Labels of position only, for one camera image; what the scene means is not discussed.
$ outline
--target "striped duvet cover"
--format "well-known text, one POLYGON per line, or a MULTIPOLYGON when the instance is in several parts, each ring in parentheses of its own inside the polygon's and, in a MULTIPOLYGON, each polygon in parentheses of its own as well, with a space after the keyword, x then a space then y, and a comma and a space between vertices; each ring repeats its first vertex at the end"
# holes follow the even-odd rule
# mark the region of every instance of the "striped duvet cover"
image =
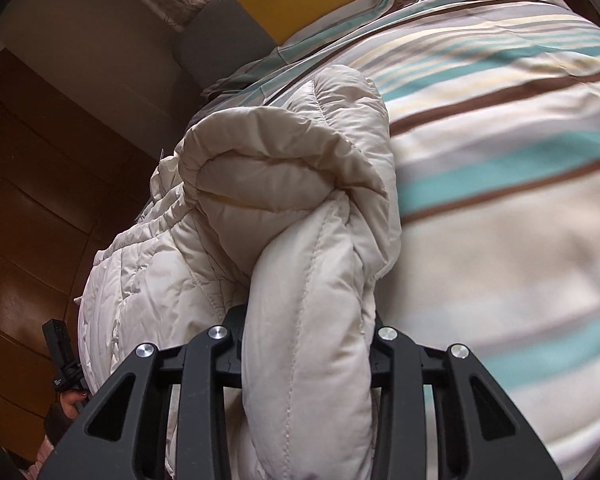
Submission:
POLYGON ((281 105, 329 64, 390 114, 384 322, 469 345, 572 478, 600 443, 600 29, 562 0, 359 0, 209 89, 193 122, 281 105))

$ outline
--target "teal stripe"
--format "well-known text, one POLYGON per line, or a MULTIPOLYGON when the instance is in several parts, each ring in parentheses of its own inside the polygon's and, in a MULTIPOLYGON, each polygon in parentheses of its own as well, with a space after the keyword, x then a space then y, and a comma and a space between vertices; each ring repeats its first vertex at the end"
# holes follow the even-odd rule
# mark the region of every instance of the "teal stripe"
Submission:
POLYGON ((389 92, 382 92, 382 86, 378 88, 378 91, 386 102, 393 101, 394 99, 406 97, 442 81, 449 81, 465 75, 507 66, 516 60, 525 57, 534 57, 540 54, 550 54, 554 52, 575 52, 578 54, 583 54, 584 56, 600 56, 600 46, 573 48, 568 50, 541 45, 527 46, 523 48, 509 48, 495 52, 491 54, 491 56, 469 65, 450 68, 426 77, 409 81, 405 85, 400 86, 400 88, 391 90, 389 92))
MULTIPOLYGON (((453 34, 456 34, 456 32, 449 33, 448 37, 445 39, 450 40, 451 38, 453 38, 453 34)), ((529 48, 537 49, 536 54, 547 52, 549 49, 558 49, 559 52, 579 52, 586 48, 600 48, 600 31, 598 32, 578 30, 576 33, 571 33, 571 35, 569 35, 568 30, 566 29, 561 34, 554 33, 552 36, 549 34, 538 34, 535 37, 527 37, 524 34, 520 33, 515 34, 518 36, 517 39, 519 40, 517 45, 510 43, 498 44, 498 42, 502 42, 509 38, 503 36, 502 32, 499 36, 488 36, 476 31, 474 37, 450 44, 445 48, 435 50, 434 53, 428 57, 419 59, 418 65, 421 65, 421 68, 411 70, 406 76, 403 73, 401 73, 401 71, 405 67, 408 67, 409 63, 407 62, 403 64, 397 64, 395 62, 395 55, 402 55, 403 58, 406 56, 408 59, 408 49, 409 47, 411 47, 411 42, 407 44, 402 44, 401 46, 397 46, 392 50, 392 57, 390 59, 383 61, 385 66, 388 64, 389 66, 394 66, 395 68, 393 70, 384 72, 381 75, 382 82, 376 81, 376 85, 378 86, 378 90, 380 91, 380 93, 383 93, 388 96, 390 95, 390 92, 387 92, 386 88, 389 86, 394 86, 395 83, 399 82, 401 79, 412 79, 415 75, 418 75, 419 73, 430 72, 431 70, 435 70, 437 68, 444 69, 444 67, 449 64, 450 60, 459 61, 464 59, 473 59, 477 56, 480 56, 481 54, 485 55, 488 52, 491 52, 492 54, 490 56, 484 57, 484 59, 481 59, 480 61, 477 61, 475 63, 488 63, 494 58, 495 60, 500 60, 500 58, 502 58, 504 65, 510 64, 514 60, 519 59, 519 57, 516 57, 513 60, 509 59, 509 57, 513 58, 513 56, 515 56, 516 53, 523 54, 520 57, 529 57, 528 55, 526 55, 528 54, 529 48), (533 43, 535 46, 529 47, 529 43, 533 43), (473 46, 473 48, 469 48, 462 52, 457 52, 458 49, 466 46, 473 46), (438 62, 435 64, 428 64, 435 60, 438 62)), ((405 84, 400 88, 407 87, 409 84, 411 83, 405 84)))
POLYGON ((574 170, 598 158, 600 131, 561 134, 480 164, 416 182, 399 182, 400 214, 542 180, 574 170))
POLYGON ((567 374, 600 357, 600 319, 562 337, 482 360, 506 390, 567 374))
POLYGON ((270 80, 284 73, 286 68, 295 60, 307 56, 309 53, 317 50, 320 46, 330 43, 337 38, 340 38, 340 40, 330 44, 330 46, 322 49, 318 54, 311 56, 309 59, 297 62, 298 64, 296 64, 296 66, 300 66, 302 70, 305 70, 308 66, 319 62, 335 48, 338 48, 343 44, 351 43, 369 31, 376 30, 391 23, 403 22, 419 13, 425 13, 428 10, 438 9, 450 4, 462 4, 466 1, 467 0, 425 0, 424 2, 411 4, 396 12, 392 12, 387 16, 378 18, 378 16, 384 13, 384 7, 382 6, 384 0, 382 0, 382 2, 376 4, 373 9, 370 9, 359 17, 353 17, 345 22, 337 23, 336 25, 328 27, 324 31, 318 32, 310 38, 306 38, 296 44, 289 45, 285 48, 277 48, 272 54, 251 66, 246 73, 230 77, 223 82, 217 90, 231 91, 233 89, 245 88, 245 86, 251 85, 248 88, 245 88, 244 91, 252 91, 254 89, 253 87, 259 85, 263 80, 270 80))

